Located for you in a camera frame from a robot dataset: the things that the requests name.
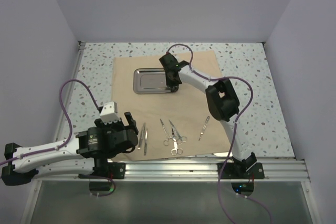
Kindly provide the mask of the steel instrument tray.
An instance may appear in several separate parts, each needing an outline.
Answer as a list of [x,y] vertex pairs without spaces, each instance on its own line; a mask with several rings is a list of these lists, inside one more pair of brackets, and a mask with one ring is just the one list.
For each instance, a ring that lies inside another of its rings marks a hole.
[[139,68],[133,74],[133,91],[136,94],[171,93],[166,86],[163,68]]

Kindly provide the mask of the beige cloth wrap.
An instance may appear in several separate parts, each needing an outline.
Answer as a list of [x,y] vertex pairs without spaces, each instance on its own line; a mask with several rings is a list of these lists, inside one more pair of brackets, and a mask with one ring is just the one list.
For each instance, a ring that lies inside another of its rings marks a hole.
[[159,56],[117,58],[113,61],[112,101],[117,103],[118,114],[123,117],[131,112],[138,129],[146,123],[148,129],[148,148],[134,150],[130,154],[119,154],[112,160],[143,161],[169,158],[173,144],[164,146],[166,139],[160,119],[166,129],[171,130],[169,120],[179,133],[187,137],[180,146],[184,156],[227,152],[229,138],[219,121],[211,118],[202,139],[199,135],[207,116],[210,115],[206,96],[190,84],[183,83],[175,93],[136,94],[133,91],[133,74],[139,68],[159,68]]

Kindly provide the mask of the steel tweezers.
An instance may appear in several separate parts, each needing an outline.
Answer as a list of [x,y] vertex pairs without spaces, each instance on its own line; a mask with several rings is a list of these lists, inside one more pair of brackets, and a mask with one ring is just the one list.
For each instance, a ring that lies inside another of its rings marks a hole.
[[144,132],[144,150],[143,150],[143,155],[146,156],[147,154],[147,148],[148,148],[148,129],[145,129]]
[[142,143],[144,142],[144,138],[145,138],[145,133],[146,133],[146,123],[143,123],[142,129],[141,129],[141,132],[140,132],[140,137],[139,137],[137,150],[140,150],[141,147],[142,147]]

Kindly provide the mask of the steel forceps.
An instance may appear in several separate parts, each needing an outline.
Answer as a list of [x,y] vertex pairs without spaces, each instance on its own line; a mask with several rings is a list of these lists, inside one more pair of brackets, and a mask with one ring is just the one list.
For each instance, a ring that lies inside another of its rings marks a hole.
[[173,122],[171,120],[169,120],[169,123],[172,127],[172,132],[174,133],[174,136],[177,140],[178,143],[186,143],[187,142],[187,137],[183,136],[179,133],[179,131],[177,130],[176,126],[173,124]]

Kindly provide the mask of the steel clamp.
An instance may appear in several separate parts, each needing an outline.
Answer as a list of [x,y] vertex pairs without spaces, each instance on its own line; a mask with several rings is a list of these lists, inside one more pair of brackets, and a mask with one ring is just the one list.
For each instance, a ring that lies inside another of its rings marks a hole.
[[170,141],[172,140],[172,137],[169,135],[162,119],[160,119],[160,123],[162,125],[163,131],[164,131],[164,134],[165,134],[165,137],[166,137],[166,139],[163,141],[163,144],[164,144],[164,146],[169,146]]

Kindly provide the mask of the steel scissors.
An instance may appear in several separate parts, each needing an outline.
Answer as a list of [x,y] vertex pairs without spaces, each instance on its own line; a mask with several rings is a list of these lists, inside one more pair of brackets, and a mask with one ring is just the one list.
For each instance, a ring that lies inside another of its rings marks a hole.
[[182,155],[183,154],[183,149],[178,146],[175,131],[174,131],[173,128],[171,128],[171,131],[172,131],[172,140],[173,140],[173,145],[174,145],[174,147],[171,150],[171,154],[173,156]]

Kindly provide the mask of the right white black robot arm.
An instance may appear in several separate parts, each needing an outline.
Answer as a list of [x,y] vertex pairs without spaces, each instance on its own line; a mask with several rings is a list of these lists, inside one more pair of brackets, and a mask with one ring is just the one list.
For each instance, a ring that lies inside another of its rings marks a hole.
[[240,178],[246,178],[257,163],[255,154],[249,147],[245,135],[238,130],[240,101],[231,83],[231,77],[215,78],[199,72],[187,61],[179,62],[171,53],[159,59],[168,87],[177,87],[187,83],[206,95],[207,106],[211,116],[219,121],[227,134],[233,162],[228,170]]

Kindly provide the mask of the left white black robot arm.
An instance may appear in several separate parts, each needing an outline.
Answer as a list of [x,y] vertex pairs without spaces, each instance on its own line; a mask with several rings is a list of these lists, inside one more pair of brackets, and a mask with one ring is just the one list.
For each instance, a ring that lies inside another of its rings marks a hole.
[[130,112],[124,116],[127,125],[122,120],[104,124],[96,119],[94,127],[79,132],[68,141],[34,147],[6,144],[1,180],[7,186],[18,186],[59,174],[112,178],[108,159],[120,153],[131,153],[138,144],[137,123]]

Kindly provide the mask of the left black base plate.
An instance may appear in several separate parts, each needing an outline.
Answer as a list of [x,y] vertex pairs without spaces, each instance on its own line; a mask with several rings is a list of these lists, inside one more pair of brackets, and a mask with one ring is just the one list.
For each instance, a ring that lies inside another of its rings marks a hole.
[[105,177],[110,179],[124,179],[126,171],[125,163],[106,163],[100,166],[94,166],[88,175],[79,174],[79,178]]

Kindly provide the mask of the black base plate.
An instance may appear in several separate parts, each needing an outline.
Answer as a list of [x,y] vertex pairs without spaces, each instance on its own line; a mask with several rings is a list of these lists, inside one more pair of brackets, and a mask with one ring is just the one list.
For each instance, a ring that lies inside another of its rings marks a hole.
[[217,172],[220,179],[264,179],[265,173],[262,163],[257,160],[242,161],[233,159],[227,162],[220,174],[224,162],[217,163]]
[[125,163],[106,163],[100,166],[94,166],[88,175],[79,174],[79,178],[105,177],[110,179],[124,179],[126,171]]

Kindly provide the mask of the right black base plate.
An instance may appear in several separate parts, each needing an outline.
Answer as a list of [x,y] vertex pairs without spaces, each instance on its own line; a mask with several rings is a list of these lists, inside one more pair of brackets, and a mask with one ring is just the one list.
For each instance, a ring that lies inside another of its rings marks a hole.
[[227,162],[220,174],[224,162],[217,163],[217,172],[220,179],[264,179],[265,173],[262,163],[257,160],[242,161],[233,159]]

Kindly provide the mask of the aluminium front rail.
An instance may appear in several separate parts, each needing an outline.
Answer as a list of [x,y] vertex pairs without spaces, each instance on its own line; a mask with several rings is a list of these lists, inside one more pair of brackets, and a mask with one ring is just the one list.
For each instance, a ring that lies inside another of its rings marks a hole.
[[[295,159],[260,158],[264,182],[308,182],[310,180],[304,161]],[[151,161],[121,161],[126,171],[123,182],[215,182],[218,178],[217,163],[220,156],[188,156]],[[87,174],[93,163],[88,159],[73,159],[38,168],[35,180],[78,180],[79,174]]]

